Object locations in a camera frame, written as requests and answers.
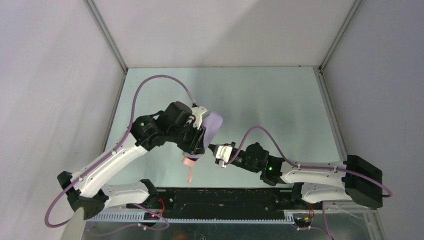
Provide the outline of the pink folding umbrella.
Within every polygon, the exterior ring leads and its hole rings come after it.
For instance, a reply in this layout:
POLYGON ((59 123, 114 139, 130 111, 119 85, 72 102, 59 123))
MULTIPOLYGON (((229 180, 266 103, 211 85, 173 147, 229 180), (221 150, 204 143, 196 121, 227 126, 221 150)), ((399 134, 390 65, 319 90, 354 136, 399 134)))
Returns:
POLYGON ((182 163, 188 167, 188 176, 187 176, 187 182, 188 183, 191 183, 192 182, 192 179, 193 179, 193 168, 195 167, 196 162, 198 161, 198 159, 199 158, 188 157, 188 156, 185 156, 182 159, 182 163))

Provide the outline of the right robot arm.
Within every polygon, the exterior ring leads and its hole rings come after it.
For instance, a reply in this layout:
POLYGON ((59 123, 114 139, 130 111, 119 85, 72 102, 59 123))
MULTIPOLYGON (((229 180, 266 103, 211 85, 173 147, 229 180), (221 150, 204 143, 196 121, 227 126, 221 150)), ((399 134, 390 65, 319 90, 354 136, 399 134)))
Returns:
POLYGON ((292 185, 292 199, 309 204, 323 201, 353 201, 378 209, 383 207, 383 172, 357 155, 348 155, 345 161, 314 163, 307 167, 303 162, 289 164, 284 158, 270 155, 258 142, 244 150, 235 144, 210 144, 215 163, 221 168, 233 165, 260 174, 265 184, 292 185))

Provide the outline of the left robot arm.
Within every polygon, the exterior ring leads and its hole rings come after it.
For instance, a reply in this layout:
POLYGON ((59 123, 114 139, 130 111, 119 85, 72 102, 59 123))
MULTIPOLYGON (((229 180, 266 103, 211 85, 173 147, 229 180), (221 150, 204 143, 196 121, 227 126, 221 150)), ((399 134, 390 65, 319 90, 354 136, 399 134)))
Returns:
POLYGON ((188 156, 205 152, 207 128, 203 122, 210 111, 203 106, 188 107, 172 102, 165 110, 139 116, 122 139, 80 171, 61 172, 57 180, 70 207, 83 209, 83 219, 98 215, 103 209, 132 203, 153 203, 158 191, 148 179, 132 184, 108 185, 107 181, 133 160, 155 147, 175 143, 188 156))

